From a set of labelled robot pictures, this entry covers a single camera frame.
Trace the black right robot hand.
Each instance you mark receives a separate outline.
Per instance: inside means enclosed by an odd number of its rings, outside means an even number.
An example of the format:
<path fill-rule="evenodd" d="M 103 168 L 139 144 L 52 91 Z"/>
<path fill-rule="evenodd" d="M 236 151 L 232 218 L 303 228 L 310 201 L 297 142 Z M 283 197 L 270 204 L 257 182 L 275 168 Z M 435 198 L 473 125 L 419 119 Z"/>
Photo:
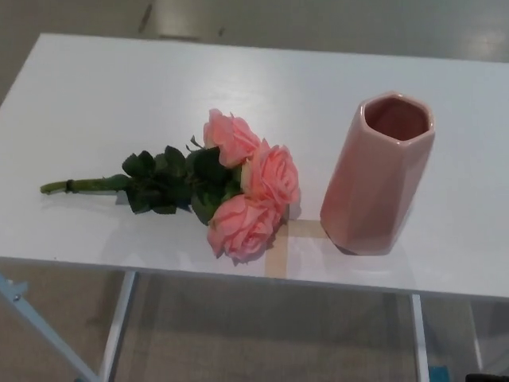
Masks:
<path fill-rule="evenodd" d="M 509 382 L 509 376 L 499 376 L 487 373 L 470 373 L 465 382 Z"/>

